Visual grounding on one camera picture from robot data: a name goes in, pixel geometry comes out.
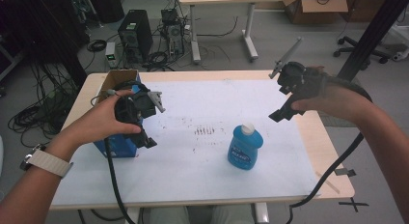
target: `person's left hand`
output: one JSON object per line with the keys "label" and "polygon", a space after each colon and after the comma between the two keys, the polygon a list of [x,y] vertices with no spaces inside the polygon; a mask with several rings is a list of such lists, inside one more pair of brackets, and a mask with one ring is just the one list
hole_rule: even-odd
{"label": "person's left hand", "polygon": [[117,121],[114,107],[121,96],[131,95],[131,91],[117,91],[114,96],[97,104],[81,118],[58,134],[58,138],[69,141],[73,147],[104,139],[113,134],[139,133],[141,128]]}

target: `blue bottle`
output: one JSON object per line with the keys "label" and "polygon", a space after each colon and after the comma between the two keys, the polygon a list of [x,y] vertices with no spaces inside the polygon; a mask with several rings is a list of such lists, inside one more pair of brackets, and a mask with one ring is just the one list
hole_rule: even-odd
{"label": "blue bottle", "polygon": [[258,149],[262,146],[262,137],[252,124],[237,126],[229,147],[229,162],[240,169],[252,169],[257,160]]}

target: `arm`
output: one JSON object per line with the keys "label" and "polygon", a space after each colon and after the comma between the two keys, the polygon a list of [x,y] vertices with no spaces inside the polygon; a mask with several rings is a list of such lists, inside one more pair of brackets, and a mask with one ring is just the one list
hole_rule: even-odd
{"label": "arm", "polygon": [[320,110],[354,123],[367,139],[404,222],[409,223],[409,139],[383,110],[335,85],[326,88],[325,98],[295,101],[291,108]]}
{"label": "arm", "polygon": [[[118,92],[121,96],[131,92]],[[116,120],[114,106],[118,96],[111,96],[70,126],[62,130],[46,148],[46,152],[70,161],[83,144],[117,133],[138,133],[138,126]],[[32,166],[0,204],[0,224],[44,223],[61,178]]]}

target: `gray floor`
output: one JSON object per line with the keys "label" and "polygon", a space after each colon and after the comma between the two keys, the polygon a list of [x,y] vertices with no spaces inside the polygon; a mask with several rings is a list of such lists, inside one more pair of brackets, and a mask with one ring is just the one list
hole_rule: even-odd
{"label": "gray floor", "polygon": [[[158,20],[152,19],[150,26],[156,27]],[[201,34],[223,34],[231,30],[234,25],[232,18],[201,19],[198,22]],[[293,25],[286,15],[281,12],[255,13],[252,38],[259,58],[251,63],[248,58],[244,42],[241,41],[241,29],[245,26],[245,17],[238,19],[237,27],[224,38],[200,37],[203,61],[199,65],[191,63],[188,54],[172,65],[174,70],[269,70],[274,62],[279,60],[294,44],[297,37],[305,38],[300,48],[292,57],[305,66],[324,66],[326,71],[336,74],[341,69],[348,54],[339,58],[332,56],[338,48],[337,38],[348,35],[359,39],[367,23],[346,23],[337,19],[328,25]],[[103,28],[90,25],[91,37],[107,39],[116,34],[118,23],[105,24]],[[387,38],[384,45],[388,51],[395,53],[397,44],[393,38]],[[87,66],[93,54],[86,49],[78,53],[83,66]],[[103,60],[103,52],[97,53],[88,73],[108,71]],[[360,71],[357,78],[368,90],[376,104],[386,110],[404,131],[409,132],[409,60],[400,62],[390,61],[385,65],[372,58],[367,70]],[[0,135],[5,146],[3,172],[0,177],[0,199],[12,188],[13,184],[23,174],[18,165],[27,152],[20,143],[20,134],[9,130],[8,120],[17,112],[36,101],[36,81],[27,62],[21,63],[2,82],[6,86],[7,95],[0,98]],[[327,131],[338,151],[342,153],[351,143],[358,130],[354,127],[327,127]],[[30,131],[25,141],[34,145],[43,139],[39,130]],[[374,160],[368,144],[361,146],[344,163],[348,169],[355,170],[357,176],[351,181],[355,187],[354,200],[366,203],[355,211],[352,206],[341,206],[344,200],[313,201],[294,211],[292,223],[403,223],[396,208],[391,192]],[[270,223],[285,223],[288,219],[286,203],[268,204]],[[209,216],[209,208],[190,208],[194,223],[205,223]],[[118,210],[99,210],[105,216],[118,216]],[[149,210],[144,212],[145,223],[148,221]],[[84,210],[87,223],[105,223],[97,219],[89,210]],[[53,210],[49,213],[46,223],[81,223],[76,210]]]}

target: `bottle cap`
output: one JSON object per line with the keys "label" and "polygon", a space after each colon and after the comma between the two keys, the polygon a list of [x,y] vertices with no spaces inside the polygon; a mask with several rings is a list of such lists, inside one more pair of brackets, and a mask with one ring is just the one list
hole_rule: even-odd
{"label": "bottle cap", "polygon": [[253,132],[255,132],[255,127],[251,123],[244,123],[241,126],[241,132],[245,135],[251,135]]}

